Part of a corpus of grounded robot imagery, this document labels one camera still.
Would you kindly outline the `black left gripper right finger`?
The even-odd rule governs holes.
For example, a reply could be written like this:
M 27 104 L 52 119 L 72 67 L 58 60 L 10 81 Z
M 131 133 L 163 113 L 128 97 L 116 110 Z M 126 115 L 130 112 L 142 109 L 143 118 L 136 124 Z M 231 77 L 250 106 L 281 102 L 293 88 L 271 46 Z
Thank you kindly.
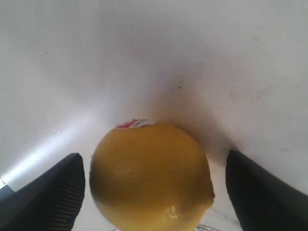
M 244 231 L 306 231 L 308 196 L 238 150 L 226 161 L 226 188 Z

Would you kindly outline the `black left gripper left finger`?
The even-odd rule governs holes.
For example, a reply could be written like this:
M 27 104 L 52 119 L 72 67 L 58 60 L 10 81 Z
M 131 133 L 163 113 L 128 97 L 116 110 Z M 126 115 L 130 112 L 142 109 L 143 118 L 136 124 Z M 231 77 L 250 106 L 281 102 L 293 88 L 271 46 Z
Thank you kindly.
M 85 196 L 80 154 L 69 154 L 0 202 L 2 231 L 70 231 Z

